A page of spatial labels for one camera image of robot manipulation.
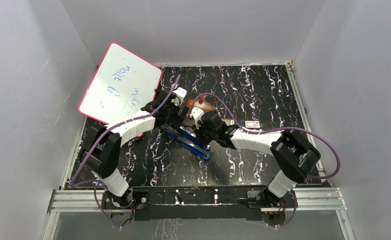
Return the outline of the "blue stapler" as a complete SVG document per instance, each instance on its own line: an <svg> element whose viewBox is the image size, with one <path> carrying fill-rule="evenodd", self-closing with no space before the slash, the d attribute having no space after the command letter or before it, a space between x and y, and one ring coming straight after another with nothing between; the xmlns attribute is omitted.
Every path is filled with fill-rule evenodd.
<svg viewBox="0 0 391 240"><path fill-rule="evenodd" d="M168 125L167 132L172 138L195 154L207 155L211 150L209 144L202 144L196 139L195 132L189 126Z"/></svg>
<svg viewBox="0 0 391 240"><path fill-rule="evenodd" d="M203 144L197 140L195 133L187 127L183 125L178 127L164 124L160 126L160 129L169 137L180 142L186 149L199 156L204 161L209 161L211 159L211 146L209 144Z"/></svg>

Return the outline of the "red staples box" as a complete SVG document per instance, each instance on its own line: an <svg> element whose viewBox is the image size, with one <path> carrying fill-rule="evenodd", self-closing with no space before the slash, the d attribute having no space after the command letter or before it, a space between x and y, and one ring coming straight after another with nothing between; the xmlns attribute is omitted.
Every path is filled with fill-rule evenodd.
<svg viewBox="0 0 391 240"><path fill-rule="evenodd" d="M261 124L258 120L245 120L244 125L247 129L260 129Z"/></svg>

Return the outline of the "staples box tray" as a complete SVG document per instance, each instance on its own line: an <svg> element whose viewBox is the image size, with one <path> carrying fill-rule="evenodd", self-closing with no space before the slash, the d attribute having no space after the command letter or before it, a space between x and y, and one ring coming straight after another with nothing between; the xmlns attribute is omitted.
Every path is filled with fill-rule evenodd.
<svg viewBox="0 0 391 240"><path fill-rule="evenodd" d="M231 125L234 125L234 124L235 124L235 121L234 121L233 119L223 118L222 120L223 120L223 122L224 122L227 126L231 126Z"/></svg>

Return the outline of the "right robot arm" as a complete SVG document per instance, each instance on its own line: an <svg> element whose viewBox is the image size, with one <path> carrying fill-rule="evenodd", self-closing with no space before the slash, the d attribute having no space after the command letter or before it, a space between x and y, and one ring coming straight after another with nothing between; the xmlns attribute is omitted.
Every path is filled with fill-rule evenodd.
<svg viewBox="0 0 391 240"><path fill-rule="evenodd" d="M265 201L278 207L285 195L303 183L321 158L320 152L299 131L284 129L269 133L253 133L238 125L227 125L213 110L193 108L196 139L203 144L215 141L223 148L251 150L271 155L280 170L264 190Z"/></svg>

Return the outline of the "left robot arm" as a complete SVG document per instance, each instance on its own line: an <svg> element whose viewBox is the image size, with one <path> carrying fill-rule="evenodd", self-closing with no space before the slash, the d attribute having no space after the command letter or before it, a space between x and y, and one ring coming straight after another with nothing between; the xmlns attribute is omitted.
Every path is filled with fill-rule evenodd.
<svg viewBox="0 0 391 240"><path fill-rule="evenodd" d="M187 91L181 87L165 91L157 89L155 98L134 113L129 119L114 125L91 126L78 154L80 168L87 168L113 194L120 208L133 202L130 186L118 169L121 147L138 135L174 122Z"/></svg>

